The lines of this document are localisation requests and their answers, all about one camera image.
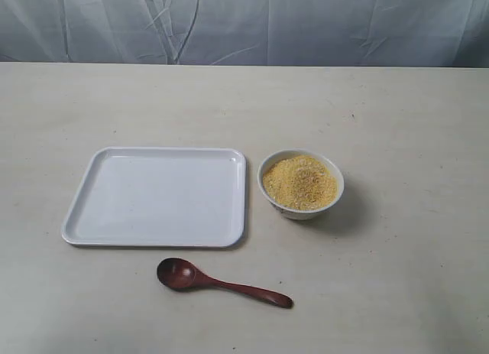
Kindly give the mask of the white rectangular plastic tray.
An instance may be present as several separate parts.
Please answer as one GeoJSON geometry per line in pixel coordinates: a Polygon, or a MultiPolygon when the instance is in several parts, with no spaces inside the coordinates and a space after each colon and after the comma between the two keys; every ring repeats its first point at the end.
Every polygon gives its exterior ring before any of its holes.
{"type": "Polygon", "coordinates": [[[245,156],[110,147],[90,160],[61,235],[75,246],[227,248],[244,234],[245,156]]]}

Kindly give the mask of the white wrinkled backdrop curtain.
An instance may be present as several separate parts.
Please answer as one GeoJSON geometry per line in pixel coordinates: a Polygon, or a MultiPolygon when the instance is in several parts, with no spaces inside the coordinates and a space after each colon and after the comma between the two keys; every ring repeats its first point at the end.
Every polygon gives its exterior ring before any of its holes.
{"type": "Polygon", "coordinates": [[[1,59],[486,67],[488,0],[1,0],[1,59]]]}

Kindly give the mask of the white ceramic bowl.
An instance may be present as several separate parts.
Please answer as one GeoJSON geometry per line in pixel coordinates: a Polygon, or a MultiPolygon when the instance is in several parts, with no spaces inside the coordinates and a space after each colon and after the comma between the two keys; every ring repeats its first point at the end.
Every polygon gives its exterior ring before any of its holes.
{"type": "Polygon", "coordinates": [[[339,170],[339,168],[334,164],[332,161],[330,161],[328,158],[321,154],[314,153],[312,151],[308,151],[305,149],[286,149],[282,151],[277,151],[273,153],[272,155],[268,156],[263,160],[261,163],[260,167],[258,168],[257,172],[257,183],[258,186],[260,187],[261,192],[263,193],[265,199],[270,202],[270,204],[279,212],[281,213],[282,216],[288,218],[288,219],[293,219],[293,220],[308,220],[315,218],[317,216],[322,215],[323,213],[326,212],[326,210],[330,209],[332,206],[334,206],[341,198],[343,191],[345,189],[345,180],[342,175],[342,172],[339,170]],[[331,175],[338,181],[338,193],[336,198],[332,201],[331,204],[328,206],[325,206],[321,209],[315,209],[311,211],[302,211],[302,210],[297,210],[297,209],[290,209],[285,206],[282,206],[278,203],[276,203],[273,199],[271,199],[266,190],[264,189],[264,185],[262,182],[262,177],[264,176],[264,173],[267,172],[274,164],[276,164],[279,161],[286,160],[289,158],[294,158],[300,155],[307,155],[310,157],[315,158],[316,160],[322,162],[330,171],[331,175]]]}

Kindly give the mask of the dark brown wooden spoon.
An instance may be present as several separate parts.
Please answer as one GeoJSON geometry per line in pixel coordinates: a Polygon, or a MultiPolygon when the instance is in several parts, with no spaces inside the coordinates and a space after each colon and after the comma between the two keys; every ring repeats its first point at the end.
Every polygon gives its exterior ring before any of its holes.
{"type": "Polygon", "coordinates": [[[161,261],[157,266],[157,278],[161,284],[174,291],[218,288],[233,291],[275,307],[291,309],[294,305],[290,297],[275,291],[212,278],[191,262],[181,258],[165,258],[161,261]]]}

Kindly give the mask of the yellow-brown grains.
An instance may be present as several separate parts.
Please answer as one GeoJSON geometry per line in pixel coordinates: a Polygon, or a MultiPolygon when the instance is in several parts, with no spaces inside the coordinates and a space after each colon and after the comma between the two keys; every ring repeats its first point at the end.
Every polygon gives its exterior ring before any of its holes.
{"type": "Polygon", "coordinates": [[[302,211],[328,206],[338,193],[338,181],[329,169],[307,155],[277,162],[264,173],[262,182],[276,203],[302,211]]]}

